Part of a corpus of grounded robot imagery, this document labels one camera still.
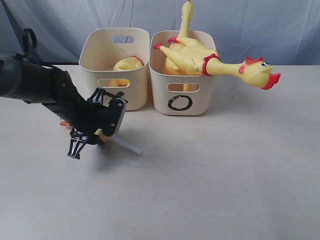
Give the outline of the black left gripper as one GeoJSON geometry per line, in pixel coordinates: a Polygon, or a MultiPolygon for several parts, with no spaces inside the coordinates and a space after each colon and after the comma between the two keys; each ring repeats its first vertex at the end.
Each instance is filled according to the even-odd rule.
{"type": "Polygon", "coordinates": [[[97,87],[87,99],[77,101],[68,111],[68,116],[61,117],[60,121],[69,123],[73,128],[70,131],[70,144],[67,156],[80,159],[80,152],[87,144],[88,136],[97,129],[111,137],[118,133],[128,101],[123,98],[124,92],[116,94],[97,87]],[[104,105],[104,97],[110,98],[108,106],[104,105]]]}

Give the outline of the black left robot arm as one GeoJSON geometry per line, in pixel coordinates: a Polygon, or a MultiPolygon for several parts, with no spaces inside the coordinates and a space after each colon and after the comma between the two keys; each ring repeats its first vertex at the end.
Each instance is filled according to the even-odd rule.
{"type": "Polygon", "coordinates": [[[67,155],[80,158],[85,145],[101,145],[98,130],[106,137],[116,135],[126,112],[124,93],[112,94],[97,87],[84,99],[68,71],[53,65],[23,60],[22,55],[0,55],[0,96],[42,104],[71,126],[67,155]]]}

